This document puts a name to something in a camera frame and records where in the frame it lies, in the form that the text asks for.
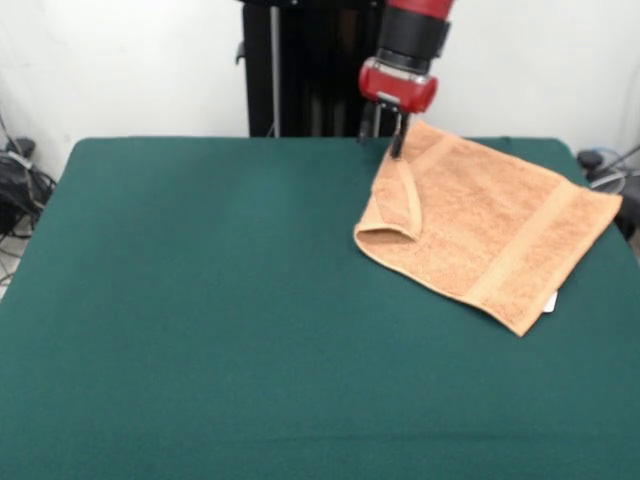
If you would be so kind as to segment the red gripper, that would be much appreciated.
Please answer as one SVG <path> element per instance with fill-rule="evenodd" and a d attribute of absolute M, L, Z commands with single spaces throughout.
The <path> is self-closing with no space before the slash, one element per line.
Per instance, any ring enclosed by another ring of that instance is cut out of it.
<path fill-rule="evenodd" d="M 401 70 L 368 58 L 362 65 L 358 79 L 362 96 L 372 102 L 382 102 L 404 112 L 396 115 L 396 126 L 389 149 L 393 159 L 401 157 L 410 126 L 410 114 L 426 111 L 437 89 L 438 79 L 427 75 Z M 370 138 L 374 130 L 376 105 L 366 102 L 363 108 L 357 141 Z"/>

